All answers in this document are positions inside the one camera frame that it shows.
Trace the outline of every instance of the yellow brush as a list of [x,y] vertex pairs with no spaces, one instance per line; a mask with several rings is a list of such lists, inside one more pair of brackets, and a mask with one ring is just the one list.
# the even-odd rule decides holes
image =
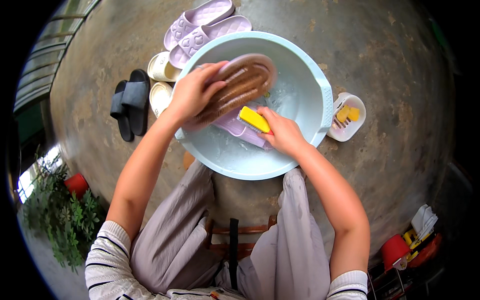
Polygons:
[[241,109],[239,115],[237,116],[237,120],[252,128],[256,132],[265,132],[266,134],[273,135],[267,120],[247,106],[244,106]]

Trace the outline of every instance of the white sleeve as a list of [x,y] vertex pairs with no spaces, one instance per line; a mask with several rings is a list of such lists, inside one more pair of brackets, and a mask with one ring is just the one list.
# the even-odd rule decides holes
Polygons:
[[367,291],[367,274],[350,271],[332,281],[327,300],[367,300]]
[[163,300],[149,292],[132,275],[130,238],[117,223],[106,221],[97,234],[85,262],[85,279],[91,300]]

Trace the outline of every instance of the red cup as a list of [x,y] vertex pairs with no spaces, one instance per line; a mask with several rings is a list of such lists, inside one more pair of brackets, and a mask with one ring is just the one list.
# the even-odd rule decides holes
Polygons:
[[385,272],[393,268],[393,264],[399,259],[410,253],[410,247],[403,238],[396,234],[392,236],[380,249],[384,259]]
[[70,194],[75,192],[75,196],[77,199],[81,199],[84,196],[85,192],[88,190],[88,183],[80,173],[77,173],[72,177],[68,178],[64,181],[64,183],[67,186]]

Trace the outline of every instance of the black slipper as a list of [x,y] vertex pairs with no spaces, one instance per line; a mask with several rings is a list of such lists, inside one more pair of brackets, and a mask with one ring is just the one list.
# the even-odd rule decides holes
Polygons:
[[133,140],[134,135],[130,130],[130,121],[128,120],[128,111],[121,104],[125,86],[127,85],[126,80],[122,80],[117,84],[115,88],[115,94],[112,96],[112,106],[110,107],[110,116],[117,119],[119,123],[119,130],[121,138],[130,142]]
[[135,135],[147,132],[148,94],[150,78],[141,69],[133,70],[123,93],[122,105],[128,110],[130,129]]

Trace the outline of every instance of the person's left hand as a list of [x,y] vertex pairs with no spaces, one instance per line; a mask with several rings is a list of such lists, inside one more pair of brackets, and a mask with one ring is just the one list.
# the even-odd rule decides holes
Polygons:
[[172,102],[167,110],[185,121],[196,116],[208,104],[210,98],[227,84],[217,81],[204,89],[208,78],[215,75],[228,61],[204,63],[202,68],[196,68],[176,83]]

